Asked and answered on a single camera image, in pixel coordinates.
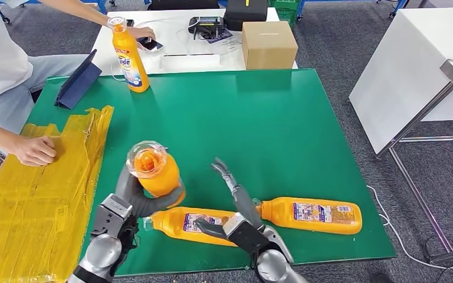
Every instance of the detergent bottle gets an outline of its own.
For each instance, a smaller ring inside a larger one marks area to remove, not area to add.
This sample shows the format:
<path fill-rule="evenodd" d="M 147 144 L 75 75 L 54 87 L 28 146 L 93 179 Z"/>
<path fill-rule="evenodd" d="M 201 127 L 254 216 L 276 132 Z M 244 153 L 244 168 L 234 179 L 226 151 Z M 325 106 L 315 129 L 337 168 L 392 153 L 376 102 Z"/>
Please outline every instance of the detergent bottle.
<path fill-rule="evenodd" d="M 171 154 L 158 142 L 142 141 L 135 144 L 127 154 L 126 166 L 154 197 L 167 195 L 174 188 L 182 187 L 183 193 L 170 207 L 178 205 L 185 198 L 185 186 L 178 166 Z"/>
<path fill-rule="evenodd" d="M 261 218 L 280 227 L 344 235 L 362 228 L 360 209 L 350 202 L 288 197 L 253 202 Z"/>
<path fill-rule="evenodd" d="M 194 224 L 199 218 L 206 219 L 211 224 L 224 225 L 235 212 L 177 207 L 166 211 L 157 211 L 150 217 L 145 218 L 143 225 L 145 230 L 159 230 L 167 236 L 200 243 L 212 243 L 214 245 L 236 246 L 234 243 L 206 235 Z"/>
<path fill-rule="evenodd" d="M 127 30 L 126 19 L 112 17 L 108 21 L 112 29 L 112 43 L 119 58 L 120 68 L 130 90 L 142 93 L 149 87 L 149 80 L 142 59 L 138 54 L 136 40 Z"/>

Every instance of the bottle cap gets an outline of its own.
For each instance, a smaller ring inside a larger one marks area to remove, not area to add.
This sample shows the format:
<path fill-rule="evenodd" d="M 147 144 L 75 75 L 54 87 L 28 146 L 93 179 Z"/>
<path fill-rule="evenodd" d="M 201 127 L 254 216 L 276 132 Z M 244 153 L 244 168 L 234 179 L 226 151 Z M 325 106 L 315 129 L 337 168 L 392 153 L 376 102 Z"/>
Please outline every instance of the bottle cap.
<path fill-rule="evenodd" d="M 107 22 L 107 26 L 113 32 L 122 32 L 122 31 L 126 30 L 127 21 L 123 17 L 111 17 L 111 18 L 109 18 L 109 21 Z"/>
<path fill-rule="evenodd" d="M 152 217 L 151 216 L 143 218 L 143 229 L 145 231 L 153 230 L 153 221 L 152 221 Z"/>
<path fill-rule="evenodd" d="M 254 199 L 252 199 L 251 203 L 254 206 L 254 208 L 256 209 L 256 211 L 259 214 L 261 214 L 261 200 L 254 198 Z"/>
<path fill-rule="evenodd" d="M 142 141 L 127 153 L 126 166 L 129 172 L 140 179 L 157 175 L 166 164 L 168 153 L 156 141 Z"/>

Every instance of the gray carpet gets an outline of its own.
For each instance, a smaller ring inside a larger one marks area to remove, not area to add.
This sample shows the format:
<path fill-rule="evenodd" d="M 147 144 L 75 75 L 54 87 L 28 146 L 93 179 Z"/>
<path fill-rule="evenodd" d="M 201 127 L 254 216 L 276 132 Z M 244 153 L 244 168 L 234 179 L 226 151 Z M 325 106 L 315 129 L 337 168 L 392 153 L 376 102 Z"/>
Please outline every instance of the gray carpet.
<path fill-rule="evenodd" d="M 417 6 L 415 2 L 412 0 L 411 5 Z M 407 250 L 414 257 L 424 259 L 426 254 L 422 246 L 434 232 L 392 158 L 385 156 L 378 160 L 374 157 L 353 108 L 347 102 L 347 96 L 390 24 L 387 18 L 391 4 L 388 1 L 379 5 L 374 1 L 306 3 L 304 18 L 294 29 L 300 47 L 297 63 L 301 68 L 317 69 L 366 182 L 378 190 Z M 117 0 L 117 7 L 108 8 L 109 11 L 123 11 L 143 7 L 137 0 Z M 13 10 L 4 7 L 2 10 L 12 20 L 11 37 L 29 55 L 87 53 L 99 30 L 95 24 L 41 5 Z M 413 134 L 449 133 L 453 133 L 453 122 L 422 123 Z M 447 237 L 453 240 L 453 143 L 401 144 L 398 153 Z M 388 274 L 396 283 L 435 282 L 440 270 L 411 261 L 402 252 L 393 232 L 387 229 L 387 233 L 398 253 L 395 259 L 316 264 L 296 269 L 309 282 L 370 282 L 371 275 L 376 272 Z M 442 252 L 436 239 L 429 241 L 428 247 L 430 254 Z M 117 282 L 257 280 L 252 271 L 231 271 L 123 278 Z M 453 282 L 453 270 L 446 271 L 439 282 Z"/>

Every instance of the yellow tape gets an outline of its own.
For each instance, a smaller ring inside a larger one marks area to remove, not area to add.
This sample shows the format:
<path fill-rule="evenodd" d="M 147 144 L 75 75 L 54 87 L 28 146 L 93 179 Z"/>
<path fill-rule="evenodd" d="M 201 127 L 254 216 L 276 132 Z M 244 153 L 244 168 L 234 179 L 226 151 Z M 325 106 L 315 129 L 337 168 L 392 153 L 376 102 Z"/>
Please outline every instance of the yellow tape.
<path fill-rule="evenodd" d="M 55 162 L 27 167 L 8 156 L 0 169 L 0 282 L 60 282 L 76 267 L 93 204 L 112 106 L 55 125 L 25 125 L 51 136 Z"/>

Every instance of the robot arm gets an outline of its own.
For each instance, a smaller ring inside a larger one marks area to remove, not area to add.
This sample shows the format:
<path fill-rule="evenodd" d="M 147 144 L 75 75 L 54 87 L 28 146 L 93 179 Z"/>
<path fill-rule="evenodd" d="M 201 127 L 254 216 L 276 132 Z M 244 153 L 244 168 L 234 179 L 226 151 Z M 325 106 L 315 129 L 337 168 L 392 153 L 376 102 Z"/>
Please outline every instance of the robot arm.
<path fill-rule="evenodd" d="M 247 191 L 237 182 L 223 161 L 212 164 L 232 193 L 237 213 L 224 226 L 213 225 L 204 219 L 195 221 L 208 235 L 228 239 L 247 252 L 256 267 L 256 275 L 266 283 L 308 283 L 293 270 L 293 256 L 277 231 L 261 222 Z"/>
<path fill-rule="evenodd" d="M 137 247 L 134 236 L 138 232 L 138 219 L 175 203 L 182 191 L 179 187 L 166 196 L 147 198 L 138 179 L 124 166 L 116 193 L 98 205 L 89 246 L 67 282 L 112 282 L 129 251 Z"/>

